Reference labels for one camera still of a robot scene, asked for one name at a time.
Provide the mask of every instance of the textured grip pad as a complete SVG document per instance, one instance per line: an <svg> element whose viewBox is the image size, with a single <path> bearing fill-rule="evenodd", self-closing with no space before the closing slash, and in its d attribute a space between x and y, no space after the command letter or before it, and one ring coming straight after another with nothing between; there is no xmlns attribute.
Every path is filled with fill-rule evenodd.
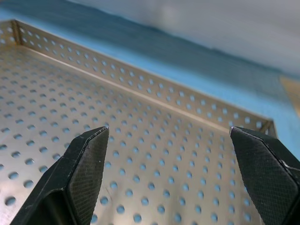
<svg viewBox="0 0 300 225"><path fill-rule="evenodd" d="M76 167L68 186L70 201L77 220L90 224L102 182L108 132L91 139Z"/></svg>
<svg viewBox="0 0 300 225"><path fill-rule="evenodd" d="M299 204L299 161L268 135L232 127L230 137L244 184L264 223L290 224Z"/></svg>

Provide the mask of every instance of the blue surface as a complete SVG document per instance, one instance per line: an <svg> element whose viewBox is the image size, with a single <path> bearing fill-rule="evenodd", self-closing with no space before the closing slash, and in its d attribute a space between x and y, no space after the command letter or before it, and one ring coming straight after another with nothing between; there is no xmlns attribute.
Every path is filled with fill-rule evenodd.
<svg viewBox="0 0 300 225"><path fill-rule="evenodd" d="M300 119L280 71L64 0L2 2L0 20L12 18L272 118L279 139L300 159Z"/></svg>

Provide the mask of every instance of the white wall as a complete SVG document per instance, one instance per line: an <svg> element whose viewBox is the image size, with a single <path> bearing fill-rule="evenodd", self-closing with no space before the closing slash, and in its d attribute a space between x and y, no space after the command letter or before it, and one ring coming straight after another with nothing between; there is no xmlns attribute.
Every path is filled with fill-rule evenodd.
<svg viewBox="0 0 300 225"><path fill-rule="evenodd" d="M72 0L300 74L300 0Z"/></svg>

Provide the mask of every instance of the metal tray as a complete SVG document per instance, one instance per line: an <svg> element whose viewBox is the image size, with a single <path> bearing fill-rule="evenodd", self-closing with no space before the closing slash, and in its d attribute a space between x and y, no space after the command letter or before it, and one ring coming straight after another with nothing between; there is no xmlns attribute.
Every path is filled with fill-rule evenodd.
<svg viewBox="0 0 300 225"><path fill-rule="evenodd" d="M85 130L110 127L92 224L258 225L229 137L271 120L19 21L0 23L0 224Z"/></svg>

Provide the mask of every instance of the metal edge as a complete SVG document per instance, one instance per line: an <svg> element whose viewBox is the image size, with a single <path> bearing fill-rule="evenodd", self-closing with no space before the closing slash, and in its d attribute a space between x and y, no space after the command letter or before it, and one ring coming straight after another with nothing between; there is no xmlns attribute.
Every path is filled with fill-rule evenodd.
<svg viewBox="0 0 300 225"><path fill-rule="evenodd" d="M228 102L223 101L223 100L221 100L221 99L218 99L218 98L216 98L216 97L212 97L212 96L210 96L210 95L208 95L208 94L206 94L206 93L203 93L203 92L201 92L201 91L199 91L199 90L194 90L194 89L189 88L189 87L187 87L187 86L185 86L185 85L182 85L181 83L178 83L178 82L176 82L176 81L173 81L173 80L168 79L168 78L165 78L165 77L162 77L162 76L160 76L160 75L158 75L158 74L155 74L155 73L152 73L152 72L143 70L143 69L141 69L141 68L137 68L137 67L135 67L134 65L132 65L132 64L130 64L130 63L124 62L124 61L119 60L119 59L115 59L115 58L113 58L113 57L110 56L110 55L104 54L104 53L102 53L102 52L96 52L96 51L94 51L94 50L92 50L92 49L89 49L89 48L83 46L83 45L79 45L79 44L74 43L74 42L72 42L72 41L66 40L66 39L64 39L64 38L62 38L62 37L60 37L60 36L57 36L57 35L52 34L52 33L50 33L50 32L47 32L47 31L45 31L45 30L43 30L43 29L33 27L33 26L31 26L30 24L27 24L27 23L25 23L25 22L22 22L22 21L19 21L19 20L13 20L12 23L13 23L14 31L16 31L16 33L17 33L17 38L16 38L16 40L18 40L18 41L17 41L17 44L18 44L18 45L24 45L24 43L22 42L22 33L21 33L21 31L20 31L20 24L24 24L24 25L27 25L27 26L32 27L32 28L34 28L34 29L40 30L40 31L42 31L42 32L45 32L45 33L47 33L47 34L53 35L53 36L55 36L56 38L59 38L59 39L61 39L61 40L68 41L69 43L71 43L71 44L73 44L73 45L75 45L75 46L81 47L81 48L86 49L86 50L88 50L88 51L91 51L91 52L93 52L93 53L95 53L95 54L103 55L104 57L107 57L107 58L109 58L109 59L111 59L111 60L115 60L115 61L117 61L118 63L125 64L125 65L128 65L128 66L130 66L130 67L136 68L136 69L138 69L138 70L140 70L140 71L142 71L142 72L144 72L144 73L146 73L146 74L148 74L148 75L150 75L150 76L153 76L153 77L157 77L157 78L159 78L159 79L162 79L162 80L164 80L165 82L173 83L174 85L180 86L180 87L182 87L183 89L188 89L188 90L190 90L190 91L195 92L196 94L203 95L203 96L205 96L206 98L211 99L212 101L220 102L220 103L222 103L222 104L224 104L224 105L226 105L226 106L228 106L228 107L235 108L235 109L238 109L238 110L243 111L243 112L245 112L245 113L248 113L248 114L250 114L250 115L252 115L252 116L259 117L259 118L261 118L262 120L265 120L265 122L262 124L262 127L258 129L258 130L261 131L261 132L266 131L266 127L269 127L271 124L274 124L273 120L270 119L270 118L266 118L266 117L261 116L261 115L259 115L259 114L257 114L257 113L253 113L253 112L251 112L251 111L249 111L249 110L247 110L247 109L245 109L245 108L243 108L243 107L239 107L239 106L237 106L237 105L235 105L235 104L228 103ZM56 60L56 61L62 63L60 60L55 59L55 58L53 58L52 56L47 56L47 57L49 57L49 58L51 58L51 59L54 59L54 60ZM87 74L89 74L89 75L93 75L92 73L89 73L89 72L86 71L86 70L82 70L82 69L77 68L77 67L74 67L74 68L79 69L79 70L81 70L81 71L83 71L84 73L87 73ZM147 98L147 99L148 99L148 98L151 98L151 97L146 96L146 95L143 94L143 93L138 93L138 94L141 95L141 96L144 97L144 98ZM188 110L186 110L185 108L180 109L180 111L182 111L181 114L182 114L182 113L184 113L185 115L191 114L192 117L193 117L193 119L195 119L195 117L199 117L201 121L205 120L205 119L203 119L201 116L196 116L196 115L194 115L194 114L192 114L192 113L189 113ZM229 131L230 131L230 127L226 128L226 127L224 127L224 126L222 126L222 125L219 125L219 124L217 124L217 123L211 122L210 120L209 120L209 123L210 123L210 125L211 125L211 123L213 123L213 124L215 125L214 127L222 127L221 130L223 130L223 131L226 131L226 132L229 132Z"/></svg>

